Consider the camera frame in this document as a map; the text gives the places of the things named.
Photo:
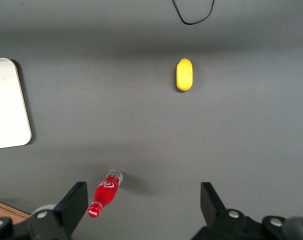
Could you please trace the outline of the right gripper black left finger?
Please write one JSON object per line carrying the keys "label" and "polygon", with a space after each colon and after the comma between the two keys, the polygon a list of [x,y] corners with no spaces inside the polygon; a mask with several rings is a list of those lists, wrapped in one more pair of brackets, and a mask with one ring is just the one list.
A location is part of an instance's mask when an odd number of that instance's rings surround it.
{"label": "right gripper black left finger", "polygon": [[54,207],[43,207],[27,221],[32,240],[70,240],[88,208],[86,182],[77,182]]}

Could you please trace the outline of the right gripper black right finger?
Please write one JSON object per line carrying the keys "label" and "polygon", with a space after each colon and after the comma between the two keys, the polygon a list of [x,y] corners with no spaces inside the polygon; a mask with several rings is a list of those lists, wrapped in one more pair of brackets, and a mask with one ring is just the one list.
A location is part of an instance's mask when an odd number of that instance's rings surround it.
{"label": "right gripper black right finger", "polygon": [[200,208],[206,226],[194,240],[263,240],[261,224],[236,209],[227,209],[213,185],[202,182]]}

